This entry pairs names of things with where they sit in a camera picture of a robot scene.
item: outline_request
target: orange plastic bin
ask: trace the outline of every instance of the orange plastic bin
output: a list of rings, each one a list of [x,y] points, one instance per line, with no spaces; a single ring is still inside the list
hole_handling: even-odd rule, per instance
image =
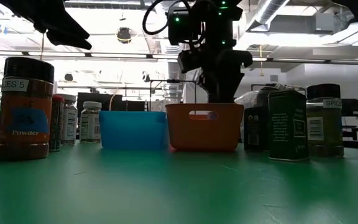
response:
[[[230,152],[238,144],[244,113],[242,105],[167,105],[170,143],[176,151]],[[192,111],[213,111],[213,116],[195,116]]]

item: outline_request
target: ceiling pipe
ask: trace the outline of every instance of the ceiling pipe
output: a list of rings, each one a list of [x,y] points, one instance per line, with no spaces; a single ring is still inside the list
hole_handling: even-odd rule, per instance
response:
[[[284,7],[290,0],[261,0],[257,6],[254,16],[247,23],[247,30],[258,26],[269,25],[277,15],[279,9]]]

